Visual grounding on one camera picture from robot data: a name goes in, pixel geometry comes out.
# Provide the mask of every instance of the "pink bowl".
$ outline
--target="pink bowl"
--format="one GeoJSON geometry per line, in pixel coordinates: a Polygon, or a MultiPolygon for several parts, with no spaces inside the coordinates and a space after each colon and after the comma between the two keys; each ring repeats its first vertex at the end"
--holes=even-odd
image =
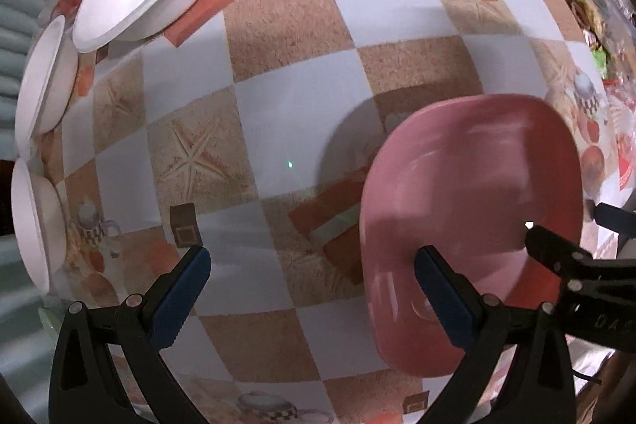
{"type": "Polygon", "coordinates": [[[453,372],[463,355],[415,280],[413,259],[423,245],[507,304],[556,300],[559,278],[525,252],[526,222],[575,243],[581,238],[578,153],[543,100],[452,99],[393,131],[369,171],[360,214],[366,296],[387,365],[437,377],[453,372]]]}

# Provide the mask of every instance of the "blue gripper pad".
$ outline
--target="blue gripper pad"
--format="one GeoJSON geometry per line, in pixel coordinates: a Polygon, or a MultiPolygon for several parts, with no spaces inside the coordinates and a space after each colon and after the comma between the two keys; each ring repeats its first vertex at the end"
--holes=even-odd
{"type": "Polygon", "coordinates": [[[431,254],[439,255],[439,252],[433,246],[419,249],[415,256],[415,278],[451,344],[468,351],[475,341],[475,317],[449,279],[457,274],[447,264],[447,271],[442,270],[431,254]]]}
{"type": "MultiPolygon", "coordinates": [[[[154,350],[170,347],[179,334],[190,310],[210,277],[212,260],[202,246],[193,246],[168,274],[171,281],[165,295],[158,301],[151,315],[147,336],[154,350]]],[[[148,290],[151,294],[155,284],[148,290]]]]}

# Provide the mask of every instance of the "checkered tablecloth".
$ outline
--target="checkered tablecloth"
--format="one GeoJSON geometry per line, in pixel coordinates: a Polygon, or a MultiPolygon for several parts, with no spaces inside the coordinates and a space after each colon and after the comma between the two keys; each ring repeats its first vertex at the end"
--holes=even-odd
{"type": "MultiPolygon", "coordinates": [[[[250,391],[342,424],[414,422],[450,372],[412,378],[376,352],[357,237],[366,168],[408,114],[479,93],[549,99],[583,153],[581,73],[604,157],[586,195],[611,201],[607,103],[563,0],[237,0],[180,47],[113,42],[81,56],[45,139],[69,222],[55,289],[89,306],[144,292],[184,253],[169,208],[193,202],[212,275],[162,354],[211,422],[234,424],[250,391]],[[121,229],[105,248],[74,230],[85,206],[121,229]]],[[[587,248],[598,232],[586,223],[587,248]]]]}

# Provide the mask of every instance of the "table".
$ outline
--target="table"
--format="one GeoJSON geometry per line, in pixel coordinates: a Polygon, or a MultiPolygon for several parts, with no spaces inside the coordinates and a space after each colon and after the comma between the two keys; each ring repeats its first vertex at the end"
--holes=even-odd
{"type": "MultiPolygon", "coordinates": [[[[211,422],[259,422],[240,413],[242,394],[253,409],[291,401],[306,422],[416,422],[451,372],[412,378],[375,350],[361,189],[405,117],[480,93],[551,102],[580,149],[586,197],[616,202],[607,100],[563,0],[236,0],[178,47],[159,35],[82,55],[41,147],[68,221],[55,292],[118,304],[198,232],[211,278],[162,355],[211,422]],[[171,216],[184,203],[196,222],[171,216]],[[173,232],[171,218],[186,223],[173,232]]],[[[613,257],[611,237],[587,218],[583,246],[613,257]]]]}

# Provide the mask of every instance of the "screw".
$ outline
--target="screw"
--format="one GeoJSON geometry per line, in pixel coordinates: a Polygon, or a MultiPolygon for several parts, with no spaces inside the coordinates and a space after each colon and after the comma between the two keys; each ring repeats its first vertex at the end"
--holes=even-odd
{"type": "Polygon", "coordinates": [[[71,313],[71,315],[77,315],[82,308],[84,307],[84,304],[82,304],[81,302],[73,302],[70,306],[69,306],[69,313],[71,313]]]}
{"type": "Polygon", "coordinates": [[[486,293],[481,299],[487,306],[490,306],[491,308],[499,305],[499,299],[492,293],[486,293]]]}
{"type": "Polygon", "coordinates": [[[139,293],[134,293],[126,299],[126,305],[130,308],[136,308],[141,304],[143,297],[139,293]]]}
{"type": "Polygon", "coordinates": [[[572,279],[567,283],[567,288],[576,293],[583,289],[583,283],[580,280],[572,279]]]}
{"type": "Polygon", "coordinates": [[[552,302],[543,302],[541,305],[541,309],[543,310],[544,313],[547,313],[548,315],[552,315],[554,314],[554,311],[555,311],[555,305],[552,302]]]}

